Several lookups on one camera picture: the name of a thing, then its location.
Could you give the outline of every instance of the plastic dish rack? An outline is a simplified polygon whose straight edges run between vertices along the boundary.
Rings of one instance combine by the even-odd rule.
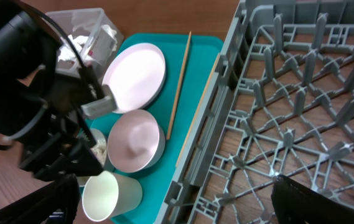
[[[354,1],[241,1],[156,223],[277,223],[284,174],[354,210]]]

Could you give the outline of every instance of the wooden chopstick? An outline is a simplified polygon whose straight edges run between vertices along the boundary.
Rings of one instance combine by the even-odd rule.
[[[172,125],[174,124],[174,119],[175,119],[175,112],[177,112],[179,94],[180,94],[180,92],[181,92],[182,82],[183,82],[183,80],[184,80],[185,66],[186,66],[186,64],[187,64],[187,59],[188,59],[189,45],[190,45],[190,38],[191,38],[191,36],[192,36],[192,31],[189,32],[188,41],[187,41],[187,46],[186,46],[186,48],[185,48],[184,59],[183,59],[183,61],[182,61],[181,71],[180,71],[180,73],[179,73],[177,91],[175,92],[174,105],[172,106],[172,112],[171,112],[171,117],[170,117],[169,129],[167,130],[167,137],[166,137],[167,140],[169,140],[170,137],[171,137]]]
[[[217,57],[216,57],[216,59],[215,59],[215,61],[214,61],[214,64],[213,64],[213,68],[212,68],[212,70],[211,70],[211,72],[210,72],[210,75],[208,76],[206,85],[205,85],[204,90],[203,90],[203,93],[202,93],[202,97],[200,97],[199,104],[197,105],[195,115],[193,116],[193,120],[192,120],[192,122],[191,122],[191,124],[190,124],[189,130],[188,130],[188,133],[187,133],[187,136],[185,137],[185,141],[184,141],[184,144],[182,145],[182,149],[181,149],[181,152],[179,153],[179,156],[178,156],[178,159],[177,159],[177,163],[175,164],[175,167],[178,166],[179,160],[181,159],[182,153],[183,153],[183,151],[184,151],[184,149],[185,149],[185,145],[186,145],[186,143],[187,143],[187,141],[188,141],[188,137],[189,137],[189,134],[190,134],[190,130],[192,130],[192,126],[193,126],[193,124],[195,123],[197,113],[198,113],[198,111],[199,111],[200,105],[202,104],[203,98],[204,98],[204,96],[206,95],[206,91],[207,91],[208,84],[210,84],[210,80],[212,79],[212,76],[213,76],[215,67],[216,67],[216,65],[217,65],[219,59],[220,59],[220,54],[217,55]]]

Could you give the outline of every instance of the clear plastic container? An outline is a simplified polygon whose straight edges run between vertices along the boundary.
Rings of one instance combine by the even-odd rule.
[[[123,35],[109,20],[104,10],[102,8],[75,9],[48,12],[47,15],[67,35],[72,35],[73,38],[88,37],[85,44],[81,45],[80,56],[84,62],[93,65],[94,71],[101,81],[123,41]],[[77,73],[78,62],[75,57],[70,60],[58,60],[57,69],[63,72]]]

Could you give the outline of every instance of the wooden table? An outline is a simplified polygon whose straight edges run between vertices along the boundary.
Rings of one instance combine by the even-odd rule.
[[[214,35],[223,40],[239,0],[25,0],[44,12],[101,7],[124,38],[137,32]],[[22,146],[0,151],[0,208],[46,183],[17,168]],[[81,203],[75,223],[91,223]]]

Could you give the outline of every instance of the white plate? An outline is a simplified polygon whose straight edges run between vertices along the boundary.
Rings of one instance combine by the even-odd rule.
[[[153,44],[133,45],[119,54],[107,69],[102,84],[113,92],[118,109],[127,113],[148,105],[165,80],[165,59]]]

